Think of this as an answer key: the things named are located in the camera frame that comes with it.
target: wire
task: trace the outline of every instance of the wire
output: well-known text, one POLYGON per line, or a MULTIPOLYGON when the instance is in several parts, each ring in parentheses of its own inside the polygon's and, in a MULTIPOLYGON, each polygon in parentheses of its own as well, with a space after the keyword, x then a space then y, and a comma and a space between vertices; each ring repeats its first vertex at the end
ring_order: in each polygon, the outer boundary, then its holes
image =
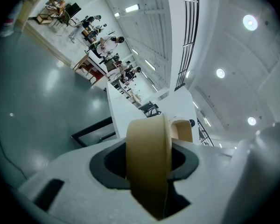
POLYGON ((27 177, 25 176, 23 170, 20 169, 18 166, 16 166, 16 165, 7 157, 7 155, 5 154, 5 151, 4 151, 3 146, 2 146, 2 143, 1 143, 1 139, 0 139, 0 148, 1 148, 2 153, 3 153, 4 157, 6 158, 6 160, 9 161, 16 169, 18 169, 18 170, 23 174, 24 178, 27 180, 27 177))

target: black metal railing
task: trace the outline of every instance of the black metal railing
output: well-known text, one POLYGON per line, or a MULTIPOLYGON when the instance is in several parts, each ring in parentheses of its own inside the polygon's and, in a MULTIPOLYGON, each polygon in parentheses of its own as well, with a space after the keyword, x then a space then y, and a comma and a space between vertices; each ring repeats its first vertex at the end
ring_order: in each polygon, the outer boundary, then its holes
POLYGON ((183 86, 183 81, 186 77, 187 70, 189 68, 190 60, 192 57, 199 16, 199 0, 185 0, 186 6, 186 26, 185 26, 185 38, 184 45, 182 47, 182 62, 178 73, 176 82, 176 88, 183 86))
POLYGON ((198 122, 198 132, 199 132, 199 140, 203 145, 207 145, 207 146, 214 146, 213 142, 211 141, 209 135, 207 134, 207 132, 205 131, 203 125, 201 124, 201 122, 199 121, 199 119, 197 119, 198 122))

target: glossy floor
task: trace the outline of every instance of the glossy floor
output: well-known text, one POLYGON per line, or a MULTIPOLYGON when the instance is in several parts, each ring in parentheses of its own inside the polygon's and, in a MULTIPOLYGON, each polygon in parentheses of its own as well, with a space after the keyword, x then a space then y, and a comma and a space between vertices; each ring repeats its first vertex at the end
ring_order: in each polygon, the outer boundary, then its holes
MULTIPOLYGON (((107 95, 29 35, 0 38, 0 171, 17 187, 56 157, 80 148, 73 133, 110 116, 107 95)), ((88 144, 113 132, 99 130, 88 144)))

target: white ceiling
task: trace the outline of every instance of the white ceiling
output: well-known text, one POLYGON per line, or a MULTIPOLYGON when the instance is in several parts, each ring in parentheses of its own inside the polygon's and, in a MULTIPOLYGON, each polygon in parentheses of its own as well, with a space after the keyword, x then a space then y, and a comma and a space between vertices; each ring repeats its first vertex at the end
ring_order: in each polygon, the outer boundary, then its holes
POLYGON ((164 10, 164 3, 167 2, 168 0, 107 0, 111 10, 120 13, 118 23, 128 46, 139 53, 136 55, 132 52, 136 63, 158 90, 169 86, 171 72, 171 64, 168 62, 171 46, 167 42, 171 30, 168 29, 170 20, 166 16, 169 11, 164 10), (125 8, 134 4, 139 4, 140 10, 127 14, 125 8), (146 64, 145 59, 156 71, 146 64))
POLYGON ((212 125, 204 125, 211 137, 239 141, 274 122, 259 86, 279 60, 280 24, 273 8, 265 0, 220 0, 207 56, 189 89, 212 125), (258 21, 255 31, 243 25, 247 14, 258 21), (225 78, 216 76, 218 68, 225 78), (248 125, 250 116, 255 126, 248 125))

